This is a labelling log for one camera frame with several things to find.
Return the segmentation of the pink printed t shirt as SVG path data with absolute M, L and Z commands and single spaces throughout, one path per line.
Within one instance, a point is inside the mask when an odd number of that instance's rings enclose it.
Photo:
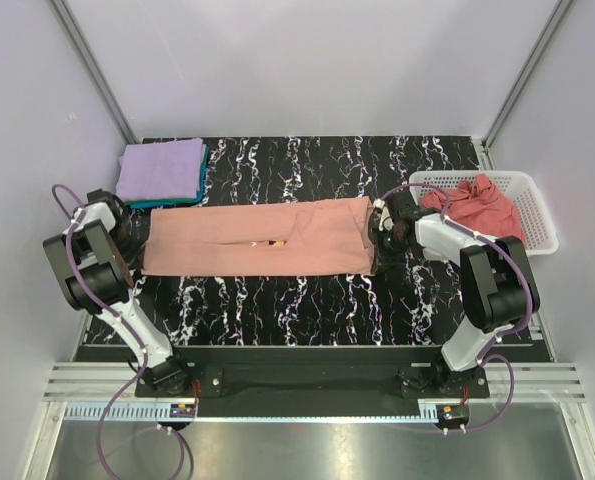
M 154 210 L 141 271 L 162 277 L 371 272 L 367 197 Z

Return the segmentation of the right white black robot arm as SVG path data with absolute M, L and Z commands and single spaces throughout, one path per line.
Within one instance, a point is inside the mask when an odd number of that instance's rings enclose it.
M 525 328 L 540 307 L 518 237 L 493 237 L 463 226 L 444 207 L 416 204 L 405 188 L 374 201 L 368 236 L 376 273 L 401 263 L 413 250 L 429 260 L 448 261 L 460 272 L 464 318 L 428 367 L 413 378 L 400 376 L 405 389 L 457 394 L 491 360 L 492 347 Z

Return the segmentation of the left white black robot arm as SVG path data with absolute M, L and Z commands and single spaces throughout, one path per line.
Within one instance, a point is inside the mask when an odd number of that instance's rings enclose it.
M 114 330 L 136 360 L 138 380 L 150 391 L 185 394 L 193 372 L 133 294 L 129 264 L 137 248 L 127 232 L 126 205 L 117 195 L 98 189 L 72 211 L 62 212 L 69 225 L 44 240 L 43 250 L 67 303 Z

